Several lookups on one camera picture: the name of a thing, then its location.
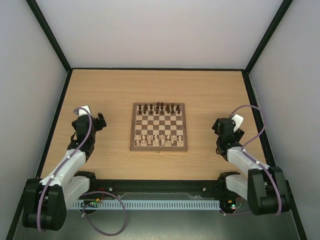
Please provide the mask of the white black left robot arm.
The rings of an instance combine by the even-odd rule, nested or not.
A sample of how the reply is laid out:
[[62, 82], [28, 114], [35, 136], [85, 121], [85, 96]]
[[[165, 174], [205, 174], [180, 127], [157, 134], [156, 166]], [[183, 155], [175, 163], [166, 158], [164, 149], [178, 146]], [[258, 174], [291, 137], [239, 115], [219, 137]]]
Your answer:
[[71, 125], [75, 132], [67, 151], [43, 179], [28, 179], [23, 191], [22, 224], [26, 228], [58, 231], [69, 207], [89, 189], [95, 187], [93, 172], [80, 172], [95, 149], [96, 133], [107, 126], [102, 113], [93, 117], [88, 106], [75, 109], [77, 119]]

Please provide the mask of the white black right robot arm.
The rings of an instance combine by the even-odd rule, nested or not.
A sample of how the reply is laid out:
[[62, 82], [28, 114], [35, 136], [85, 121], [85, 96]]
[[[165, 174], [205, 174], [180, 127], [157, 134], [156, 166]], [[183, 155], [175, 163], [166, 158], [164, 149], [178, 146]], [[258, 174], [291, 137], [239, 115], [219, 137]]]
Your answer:
[[238, 194], [256, 216], [288, 212], [291, 201], [282, 169], [258, 161], [245, 150], [240, 144], [244, 135], [240, 129], [242, 121], [243, 118], [236, 114], [217, 118], [212, 126], [217, 135], [216, 153], [242, 172], [224, 174], [218, 183], [218, 191], [224, 196], [233, 192]]

